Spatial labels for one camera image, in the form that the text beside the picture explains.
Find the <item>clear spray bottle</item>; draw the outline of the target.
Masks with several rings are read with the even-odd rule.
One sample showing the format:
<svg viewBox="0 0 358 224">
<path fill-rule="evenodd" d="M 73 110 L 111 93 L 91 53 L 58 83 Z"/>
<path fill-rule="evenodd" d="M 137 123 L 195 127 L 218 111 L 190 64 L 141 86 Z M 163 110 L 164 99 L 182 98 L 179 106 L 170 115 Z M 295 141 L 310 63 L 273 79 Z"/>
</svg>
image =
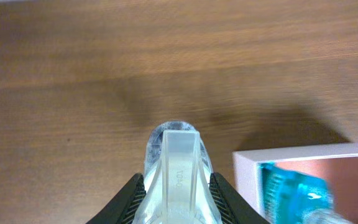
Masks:
<svg viewBox="0 0 358 224">
<path fill-rule="evenodd" d="M 221 223 L 209 189 L 211 160 L 200 133 L 184 121 L 157 126 L 147 142 L 145 198 L 134 223 Z"/>
</svg>

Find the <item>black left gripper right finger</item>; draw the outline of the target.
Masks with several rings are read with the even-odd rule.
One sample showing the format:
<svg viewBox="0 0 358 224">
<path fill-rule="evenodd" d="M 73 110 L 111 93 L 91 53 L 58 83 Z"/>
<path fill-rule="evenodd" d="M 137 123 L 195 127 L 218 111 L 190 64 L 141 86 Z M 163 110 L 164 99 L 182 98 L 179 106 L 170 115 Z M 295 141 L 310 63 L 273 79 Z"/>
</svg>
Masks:
<svg viewBox="0 0 358 224">
<path fill-rule="evenodd" d="M 269 224 L 220 173 L 210 175 L 209 191 L 224 224 Z"/>
</svg>

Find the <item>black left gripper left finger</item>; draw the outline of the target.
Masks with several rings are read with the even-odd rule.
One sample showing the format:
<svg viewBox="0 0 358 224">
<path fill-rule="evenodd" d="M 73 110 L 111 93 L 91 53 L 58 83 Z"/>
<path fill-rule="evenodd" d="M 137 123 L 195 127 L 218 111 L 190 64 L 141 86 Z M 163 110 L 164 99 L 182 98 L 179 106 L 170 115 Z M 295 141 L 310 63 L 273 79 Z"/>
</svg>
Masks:
<svg viewBox="0 0 358 224">
<path fill-rule="evenodd" d="M 144 177 L 136 173 L 86 224 L 130 224 L 145 196 Z"/>
</svg>

